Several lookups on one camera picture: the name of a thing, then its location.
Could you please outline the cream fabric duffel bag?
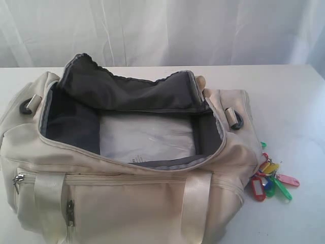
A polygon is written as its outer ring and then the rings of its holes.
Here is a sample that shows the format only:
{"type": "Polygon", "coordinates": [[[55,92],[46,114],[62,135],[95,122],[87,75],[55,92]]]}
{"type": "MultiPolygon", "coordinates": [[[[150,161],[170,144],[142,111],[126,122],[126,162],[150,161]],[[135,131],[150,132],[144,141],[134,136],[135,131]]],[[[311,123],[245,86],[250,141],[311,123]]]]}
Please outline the cream fabric duffel bag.
{"type": "Polygon", "coordinates": [[[117,76],[77,54],[28,83],[1,118],[1,170],[22,228],[46,243],[215,243],[263,162],[246,91],[178,71],[117,76]],[[195,155],[123,163],[101,156],[105,115],[190,119],[195,155]]]}

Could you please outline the colourful key tag bunch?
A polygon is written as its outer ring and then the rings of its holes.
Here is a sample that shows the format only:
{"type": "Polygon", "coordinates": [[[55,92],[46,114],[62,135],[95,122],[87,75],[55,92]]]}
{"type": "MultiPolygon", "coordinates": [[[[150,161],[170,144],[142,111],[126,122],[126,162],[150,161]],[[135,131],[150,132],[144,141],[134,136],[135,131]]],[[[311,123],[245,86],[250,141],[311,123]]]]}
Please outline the colourful key tag bunch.
{"type": "Polygon", "coordinates": [[[256,173],[250,178],[250,186],[256,201],[263,202],[267,198],[272,198],[279,190],[287,201],[292,201],[293,197],[287,186],[299,187],[298,179],[280,174],[279,163],[274,163],[272,158],[262,151],[263,163],[256,173]]]}

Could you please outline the white plastic package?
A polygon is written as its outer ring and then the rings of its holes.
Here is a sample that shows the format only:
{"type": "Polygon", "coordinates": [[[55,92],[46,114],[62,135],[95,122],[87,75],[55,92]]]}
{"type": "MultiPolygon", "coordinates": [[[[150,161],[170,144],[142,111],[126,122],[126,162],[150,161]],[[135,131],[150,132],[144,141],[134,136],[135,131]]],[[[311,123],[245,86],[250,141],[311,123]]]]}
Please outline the white plastic package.
{"type": "Polygon", "coordinates": [[[193,156],[190,119],[149,113],[105,115],[100,122],[100,153],[123,163],[193,156]]]}

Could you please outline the white backdrop curtain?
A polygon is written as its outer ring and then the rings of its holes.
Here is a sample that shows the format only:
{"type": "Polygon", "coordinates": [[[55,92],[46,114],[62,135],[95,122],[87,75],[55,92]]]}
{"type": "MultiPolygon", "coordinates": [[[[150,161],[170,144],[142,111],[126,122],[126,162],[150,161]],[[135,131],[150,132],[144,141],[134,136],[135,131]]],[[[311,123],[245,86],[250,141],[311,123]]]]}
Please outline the white backdrop curtain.
{"type": "Polygon", "coordinates": [[[1,1],[1,66],[312,64],[324,1],[1,1]]]}

